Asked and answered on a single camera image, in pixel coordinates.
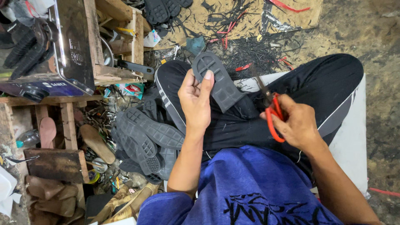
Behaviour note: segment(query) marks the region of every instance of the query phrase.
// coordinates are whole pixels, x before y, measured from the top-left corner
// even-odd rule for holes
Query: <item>scissors handle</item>
[[[279,96],[279,94],[274,93],[274,98],[272,99],[271,105],[265,109],[265,115],[267,117],[268,128],[271,132],[272,137],[276,141],[283,143],[283,142],[285,142],[285,139],[279,137],[279,135],[277,134],[277,132],[275,130],[274,124],[272,123],[272,114],[274,114],[275,116],[277,116],[279,119],[281,119],[283,121],[282,110],[280,109],[278,100],[276,98],[277,96]]]

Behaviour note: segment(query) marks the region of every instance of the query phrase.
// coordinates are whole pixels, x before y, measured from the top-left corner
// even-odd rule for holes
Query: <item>knee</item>
[[[159,82],[163,82],[185,76],[190,68],[190,64],[186,62],[171,60],[161,65],[157,69],[155,76]]]
[[[350,72],[349,74],[353,79],[358,82],[361,81],[364,76],[364,68],[362,63],[356,57],[344,53],[334,54],[332,56],[336,58],[339,65],[342,65],[348,72]]]

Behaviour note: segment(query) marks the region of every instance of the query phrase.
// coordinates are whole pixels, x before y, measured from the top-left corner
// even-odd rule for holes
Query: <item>bottle cap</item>
[[[17,148],[21,148],[24,145],[22,141],[16,141],[16,143],[17,143]]]

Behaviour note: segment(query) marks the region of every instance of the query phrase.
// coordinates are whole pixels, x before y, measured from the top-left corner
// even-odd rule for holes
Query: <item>stack of shoe soles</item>
[[[175,127],[157,120],[154,100],[119,112],[111,136],[117,144],[120,169],[137,172],[153,183],[168,180],[182,147],[184,135]]]
[[[146,19],[150,24],[165,23],[179,15],[180,7],[191,6],[193,0],[144,0]]]

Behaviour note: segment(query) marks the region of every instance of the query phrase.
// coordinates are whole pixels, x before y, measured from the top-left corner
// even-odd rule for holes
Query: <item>blue t-shirt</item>
[[[201,166],[196,202],[182,192],[153,195],[138,224],[342,224],[310,188],[308,177],[276,151],[222,149]]]

